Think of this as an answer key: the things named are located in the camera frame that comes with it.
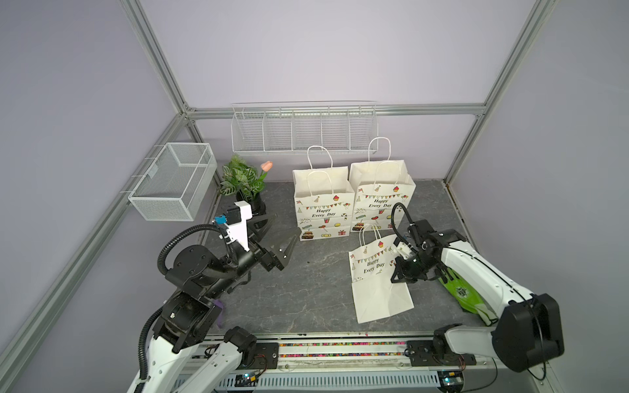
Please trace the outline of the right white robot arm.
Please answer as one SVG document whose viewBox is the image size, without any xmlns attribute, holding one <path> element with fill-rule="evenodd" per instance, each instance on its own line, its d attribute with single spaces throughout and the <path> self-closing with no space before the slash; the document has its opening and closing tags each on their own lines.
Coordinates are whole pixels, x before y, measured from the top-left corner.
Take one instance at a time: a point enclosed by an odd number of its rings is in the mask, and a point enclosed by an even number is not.
<svg viewBox="0 0 629 393">
<path fill-rule="evenodd" d="M 523 372 L 564 354 L 565 345 L 557 301 L 519 285 L 485 260 L 455 231 L 428 231 L 410 226 L 409 237 L 397 235 L 393 283 L 415 283 L 446 278 L 453 270 L 481 296 L 496 314 L 491 327 L 452 324 L 434 332 L 436 350 L 480 355 L 500 360 L 507 368 Z"/>
</svg>

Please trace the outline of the white party paper bag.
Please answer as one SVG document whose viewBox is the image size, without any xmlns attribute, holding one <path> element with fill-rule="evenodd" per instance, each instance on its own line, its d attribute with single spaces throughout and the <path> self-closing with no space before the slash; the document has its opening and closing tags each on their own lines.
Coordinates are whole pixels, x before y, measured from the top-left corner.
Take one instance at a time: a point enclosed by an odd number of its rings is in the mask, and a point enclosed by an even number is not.
<svg viewBox="0 0 629 393">
<path fill-rule="evenodd" d="M 414 308 L 406 283 L 393 283 L 396 236 L 382 236 L 378 227 L 360 231 L 360 246 L 348 252 L 355 315 L 360 324 L 386 319 Z"/>
</svg>

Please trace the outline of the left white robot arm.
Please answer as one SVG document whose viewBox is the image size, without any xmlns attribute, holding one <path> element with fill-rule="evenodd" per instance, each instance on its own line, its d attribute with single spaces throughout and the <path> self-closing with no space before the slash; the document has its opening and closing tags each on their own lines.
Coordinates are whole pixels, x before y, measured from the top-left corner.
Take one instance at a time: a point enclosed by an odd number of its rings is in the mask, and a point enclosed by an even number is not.
<svg viewBox="0 0 629 393">
<path fill-rule="evenodd" d="M 216 325 L 224 306 L 221 296 L 245 286 L 252 270 L 284 270 L 298 242 L 295 230 L 283 231 L 277 244 L 262 245 L 273 218 L 247 219 L 238 209 L 217 217 L 210 224 L 198 224 L 175 235 L 162 248 L 157 267 L 176 288 L 172 296 L 144 324 L 138 344 L 139 371 L 129 386 L 131 392 L 167 392 L 172 388 L 188 358 Z M 226 252 L 217 257 L 203 245 L 183 249 L 167 267 L 170 252 L 196 233 L 218 234 Z"/>
</svg>

